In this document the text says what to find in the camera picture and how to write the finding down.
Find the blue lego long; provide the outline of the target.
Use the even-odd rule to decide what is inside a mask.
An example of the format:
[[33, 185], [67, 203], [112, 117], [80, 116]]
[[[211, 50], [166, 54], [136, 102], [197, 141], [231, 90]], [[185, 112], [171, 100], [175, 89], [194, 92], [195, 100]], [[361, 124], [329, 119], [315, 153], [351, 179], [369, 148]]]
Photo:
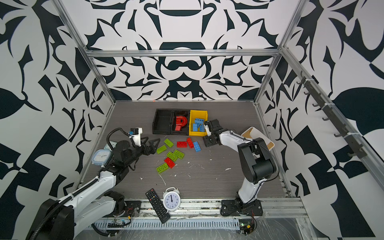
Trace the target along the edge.
[[193, 145], [194, 145], [194, 149], [196, 152], [200, 152], [201, 151], [201, 148], [200, 148], [200, 145], [198, 142], [193, 142]]

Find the red arch lego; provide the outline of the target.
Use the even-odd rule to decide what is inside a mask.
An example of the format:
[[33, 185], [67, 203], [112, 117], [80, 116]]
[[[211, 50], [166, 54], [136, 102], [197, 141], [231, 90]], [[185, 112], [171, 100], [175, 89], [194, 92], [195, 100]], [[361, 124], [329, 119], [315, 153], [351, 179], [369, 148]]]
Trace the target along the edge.
[[184, 116], [176, 116], [175, 131], [181, 131], [184, 126], [188, 123], [187, 118]]

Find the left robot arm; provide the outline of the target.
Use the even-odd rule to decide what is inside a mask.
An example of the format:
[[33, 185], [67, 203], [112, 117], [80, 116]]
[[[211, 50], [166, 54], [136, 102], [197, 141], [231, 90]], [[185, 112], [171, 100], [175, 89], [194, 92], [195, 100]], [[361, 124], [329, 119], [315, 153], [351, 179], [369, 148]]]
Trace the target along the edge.
[[136, 168], [139, 158], [157, 152], [160, 139], [145, 137], [140, 146], [133, 139], [120, 141], [108, 150], [93, 155], [100, 172], [76, 191], [49, 199], [39, 208], [27, 234], [28, 240], [72, 240], [88, 226], [107, 215], [121, 216], [126, 211], [125, 197], [112, 189]]

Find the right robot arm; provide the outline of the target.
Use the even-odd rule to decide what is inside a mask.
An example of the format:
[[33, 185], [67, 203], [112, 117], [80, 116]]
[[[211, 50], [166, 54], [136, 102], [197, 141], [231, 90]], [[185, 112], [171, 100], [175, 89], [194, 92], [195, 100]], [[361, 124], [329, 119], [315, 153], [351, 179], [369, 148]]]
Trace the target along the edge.
[[244, 181], [237, 193], [240, 206], [248, 205], [257, 199], [263, 184], [277, 172], [276, 161], [264, 139], [250, 139], [224, 129], [218, 120], [204, 122], [207, 135], [203, 137], [206, 147], [222, 145], [239, 154]]

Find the green lego upper left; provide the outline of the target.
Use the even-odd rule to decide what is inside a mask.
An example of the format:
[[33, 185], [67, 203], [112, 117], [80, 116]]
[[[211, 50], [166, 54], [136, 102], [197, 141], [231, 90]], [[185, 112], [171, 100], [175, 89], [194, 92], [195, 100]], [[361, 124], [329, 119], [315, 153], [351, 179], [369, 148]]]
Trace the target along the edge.
[[161, 154], [166, 150], [167, 150], [167, 146], [163, 145], [163, 146], [157, 148], [157, 154]]

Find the green lego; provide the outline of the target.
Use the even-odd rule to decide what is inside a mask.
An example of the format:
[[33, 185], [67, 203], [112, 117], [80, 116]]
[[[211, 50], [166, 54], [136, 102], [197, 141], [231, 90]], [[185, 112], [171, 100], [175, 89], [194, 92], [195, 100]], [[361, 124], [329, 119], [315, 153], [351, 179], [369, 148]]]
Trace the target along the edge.
[[157, 154], [161, 154], [166, 150], [167, 150], [167, 146], [163, 145], [163, 146], [157, 148]]
[[169, 159], [171, 159], [173, 162], [176, 162], [176, 161], [178, 160], [178, 156], [175, 155], [175, 154], [172, 153], [172, 152], [168, 152], [168, 153], [167, 153], [167, 157], [168, 157]]
[[185, 156], [185, 154], [182, 153], [182, 152], [179, 151], [179, 150], [175, 150], [175, 151], [174, 151], [174, 154], [175, 154], [179, 159], [183, 159], [184, 156]]
[[164, 143], [169, 147], [169, 148], [172, 148], [174, 146], [174, 143], [172, 141], [170, 141], [169, 139], [165, 139], [164, 140]]
[[169, 169], [169, 166], [168, 166], [167, 163], [163, 163], [162, 165], [160, 165], [160, 166], [158, 166], [158, 167], [156, 168], [157, 173], [158, 173], [159, 175], [162, 174], [163, 172], [165, 172], [165, 171], [168, 170], [168, 169]]

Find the green lego top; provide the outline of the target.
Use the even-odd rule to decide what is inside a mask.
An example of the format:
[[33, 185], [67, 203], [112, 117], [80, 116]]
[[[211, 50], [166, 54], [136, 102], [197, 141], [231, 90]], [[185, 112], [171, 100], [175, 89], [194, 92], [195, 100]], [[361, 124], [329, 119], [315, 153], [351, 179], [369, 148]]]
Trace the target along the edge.
[[169, 147], [169, 148], [172, 148], [174, 146], [174, 143], [172, 141], [170, 141], [169, 139], [165, 139], [164, 140], [164, 143]]

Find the green lego bottom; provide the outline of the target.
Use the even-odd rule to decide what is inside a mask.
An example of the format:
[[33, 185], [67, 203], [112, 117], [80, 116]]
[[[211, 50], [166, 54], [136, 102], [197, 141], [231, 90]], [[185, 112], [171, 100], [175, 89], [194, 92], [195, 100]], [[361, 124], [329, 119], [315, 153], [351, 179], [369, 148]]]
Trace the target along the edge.
[[162, 174], [163, 172], [165, 172], [165, 171], [168, 170], [168, 169], [169, 169], [169, 166], [168, 166], [167, 163], [163, 163], [162, 165], [160, 165], [160, 166], [158, 166], [158, 167], [156, 168], [157, 173], [158, 173], [159, 175]]

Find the red lego lower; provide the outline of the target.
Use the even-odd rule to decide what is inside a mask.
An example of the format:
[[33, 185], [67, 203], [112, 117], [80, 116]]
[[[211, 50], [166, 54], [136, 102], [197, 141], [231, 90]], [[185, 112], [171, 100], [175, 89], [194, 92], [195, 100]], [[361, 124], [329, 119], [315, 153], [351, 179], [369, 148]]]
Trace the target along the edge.
[[166, 158], [165, 160], [164, 160], [164, 162], [167, 164], [167, 166], [170, 168], [170, 169], [172, 169], [176, 164], [175, 164], [175, 162], [172, 160], [172, 159], [170, 159], [170, 158]]

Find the blue square alarm clock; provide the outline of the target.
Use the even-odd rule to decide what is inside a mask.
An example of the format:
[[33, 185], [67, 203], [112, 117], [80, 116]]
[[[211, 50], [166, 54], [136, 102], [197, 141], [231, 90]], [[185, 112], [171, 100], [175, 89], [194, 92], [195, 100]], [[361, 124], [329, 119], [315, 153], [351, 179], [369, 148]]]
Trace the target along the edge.
[[110, 159], [112, 152], [110, 150], [101, 149], [97, 150], [92, 156], [92, 164], [96, 166], [105, 166]]

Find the red lego upright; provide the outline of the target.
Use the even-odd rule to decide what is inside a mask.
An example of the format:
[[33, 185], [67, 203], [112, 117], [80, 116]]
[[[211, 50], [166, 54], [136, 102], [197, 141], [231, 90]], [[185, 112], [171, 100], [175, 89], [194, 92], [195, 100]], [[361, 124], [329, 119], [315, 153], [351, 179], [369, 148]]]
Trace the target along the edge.
[[189, 147], [190, 147], [191, 149], [194, 148], [194, 144], [193, 144], [191, 138], [187, 138], [187, 143], [188, 143], [188, 145], [189, 145]]

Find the black bin left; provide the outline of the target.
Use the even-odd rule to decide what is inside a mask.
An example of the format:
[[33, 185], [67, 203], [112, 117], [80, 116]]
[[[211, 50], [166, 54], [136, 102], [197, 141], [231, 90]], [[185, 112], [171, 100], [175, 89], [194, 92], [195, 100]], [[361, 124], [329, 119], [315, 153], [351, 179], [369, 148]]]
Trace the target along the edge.
[[173, 110], [171, 109], [156, 109], [152, 123], [154, 135], [168, 135], [171, 133], [172, 114]]

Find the black bin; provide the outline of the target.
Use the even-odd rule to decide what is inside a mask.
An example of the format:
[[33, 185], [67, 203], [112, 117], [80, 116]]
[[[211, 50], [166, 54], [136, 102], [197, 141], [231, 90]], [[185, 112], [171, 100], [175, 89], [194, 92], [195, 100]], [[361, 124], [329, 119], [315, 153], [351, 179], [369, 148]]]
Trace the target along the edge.
[[171, 134], [188, 136], [189, 120], [190, 120], [189, 110], [173, 110]]
[[171, 133], [172, 114], [173, 110], [171, 109], [156, 109], [152, 123], [154, 135], [168, 135]]

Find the red lego flat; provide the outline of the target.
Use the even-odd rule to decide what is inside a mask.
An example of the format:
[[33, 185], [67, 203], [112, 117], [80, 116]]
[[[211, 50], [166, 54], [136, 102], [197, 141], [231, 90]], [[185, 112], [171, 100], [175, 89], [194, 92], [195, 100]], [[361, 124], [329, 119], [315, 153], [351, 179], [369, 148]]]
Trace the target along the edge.
[[187, 148], [188, 146], [187, 142], [177, 142], [177, 148]]

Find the black bin middle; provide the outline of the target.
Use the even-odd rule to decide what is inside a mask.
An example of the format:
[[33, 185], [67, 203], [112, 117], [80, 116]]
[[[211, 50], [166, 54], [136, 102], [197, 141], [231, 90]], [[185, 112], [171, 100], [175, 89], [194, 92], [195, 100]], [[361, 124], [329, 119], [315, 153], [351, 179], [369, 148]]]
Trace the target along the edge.
[[171, 134], [188, 136], [189, 120], [190, 120], [189, 110], [173, 110]]

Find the yellow bin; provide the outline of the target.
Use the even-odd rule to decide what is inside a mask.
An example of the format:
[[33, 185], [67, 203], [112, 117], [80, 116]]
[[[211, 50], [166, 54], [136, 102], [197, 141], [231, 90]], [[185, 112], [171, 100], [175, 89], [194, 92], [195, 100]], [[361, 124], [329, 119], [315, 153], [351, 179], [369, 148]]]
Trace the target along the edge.
[[204, 133], [198, 131], [198, 132], [193, 132], [193, 123], [195, 123], [195, 119], [204, 119], [205, 121], [208, 120], [208, 112], [207, 111], [198, 111], [198, 110], [191, 110], [190, 111], [190, 121], [189, 121], [189, 136], [199, 136], [203, 137], [206, 136], [207, 133], [206, 131]]

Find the white tissue box wooden lid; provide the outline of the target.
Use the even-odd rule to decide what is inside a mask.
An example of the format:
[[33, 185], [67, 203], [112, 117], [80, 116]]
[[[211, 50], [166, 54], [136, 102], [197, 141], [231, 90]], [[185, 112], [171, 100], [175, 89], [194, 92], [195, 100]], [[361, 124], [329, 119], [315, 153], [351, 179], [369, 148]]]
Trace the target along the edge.
[[255, 127], [248, 128], [241, 134], [241, 136], [247, 139], [261, 138], [264, 140], [269, 150], [272, 150], [275, 147], [274, 142], [272, 142], [267, 136], [265, 136], [261, 131], [259, 131]]

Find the white twin-bell alarm clock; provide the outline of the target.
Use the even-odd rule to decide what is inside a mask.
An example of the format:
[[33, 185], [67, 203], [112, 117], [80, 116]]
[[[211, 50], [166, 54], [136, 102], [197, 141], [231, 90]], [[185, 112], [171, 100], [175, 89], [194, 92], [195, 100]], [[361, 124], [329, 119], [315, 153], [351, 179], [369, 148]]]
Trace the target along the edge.
[[170, 187], [163, 193], [163, 205], [169, 212], [175, 212], [181, 205], [180, 191], [175, 187]]

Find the black remote control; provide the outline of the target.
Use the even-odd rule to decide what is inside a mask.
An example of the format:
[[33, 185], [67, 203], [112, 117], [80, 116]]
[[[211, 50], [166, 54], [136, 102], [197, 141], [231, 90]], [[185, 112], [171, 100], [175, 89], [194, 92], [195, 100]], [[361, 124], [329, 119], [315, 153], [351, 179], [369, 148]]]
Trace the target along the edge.
[[152, 205], [152, 209], [155, 211], [162, 224], [165, 224], [170, 218], [168, 210], [165, 208], [163, 202], [157, 195], [154, 189], [150, 189], [146, 192], [146, 197]]

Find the small circuit board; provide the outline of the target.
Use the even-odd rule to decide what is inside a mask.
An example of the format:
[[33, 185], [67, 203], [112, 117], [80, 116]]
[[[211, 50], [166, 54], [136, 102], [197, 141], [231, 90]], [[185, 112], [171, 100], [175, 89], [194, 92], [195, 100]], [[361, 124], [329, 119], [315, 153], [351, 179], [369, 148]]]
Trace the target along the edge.
[[256, 227], [257, 227], [257, 224], [255, 224], [255, 223], [247, 223], [247, 224], [241, 223], [240, 224], [240, 233], [247, 236], [247, 235], [251, 234], [255, 230]]

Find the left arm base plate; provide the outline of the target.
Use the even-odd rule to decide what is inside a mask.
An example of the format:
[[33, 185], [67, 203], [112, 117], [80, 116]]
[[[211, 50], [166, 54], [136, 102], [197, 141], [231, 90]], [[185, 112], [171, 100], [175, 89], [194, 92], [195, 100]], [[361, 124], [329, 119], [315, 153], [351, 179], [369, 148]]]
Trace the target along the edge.
[[138, 217], [141, 213], [141, 201], [125, 201], [123, 211], [115, 218]]

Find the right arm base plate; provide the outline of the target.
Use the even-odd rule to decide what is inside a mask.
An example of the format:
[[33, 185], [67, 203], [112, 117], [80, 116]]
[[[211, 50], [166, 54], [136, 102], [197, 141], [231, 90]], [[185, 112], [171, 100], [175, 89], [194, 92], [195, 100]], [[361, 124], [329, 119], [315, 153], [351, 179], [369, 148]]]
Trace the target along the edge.
[[262, 216], [264, 213], [261, 202], [254, 200], [248, 204], [243, 204], [240, 199], [222, 200], [220, 214], [228, 216]]

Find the black hook rail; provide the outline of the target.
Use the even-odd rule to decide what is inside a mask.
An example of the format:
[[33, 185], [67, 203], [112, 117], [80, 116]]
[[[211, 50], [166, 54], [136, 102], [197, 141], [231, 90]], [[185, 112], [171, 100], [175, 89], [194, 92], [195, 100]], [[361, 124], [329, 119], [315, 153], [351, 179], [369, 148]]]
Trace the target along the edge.
[[364, 140], [352, 126], [348, 123], [346, 117], [341, 113], [336, 104], [328, 97], [328, 95], [321, 89], [316, 80], [309, 79], [304, 76], [297, 84], [302, 85], [307, 89], [305, 95], [310, 95], [315, 103], [313, 106], [322, 110], [326, 117], [323, 121], [330, 121], [336, 130], [338, 131], [334, 136], [336, 138], [343, 138], [344, 141], [353, 151], [349, 154], [351, 157], [358, 157], [363, 159], [369, 155], [367, 146], [364, 144]]

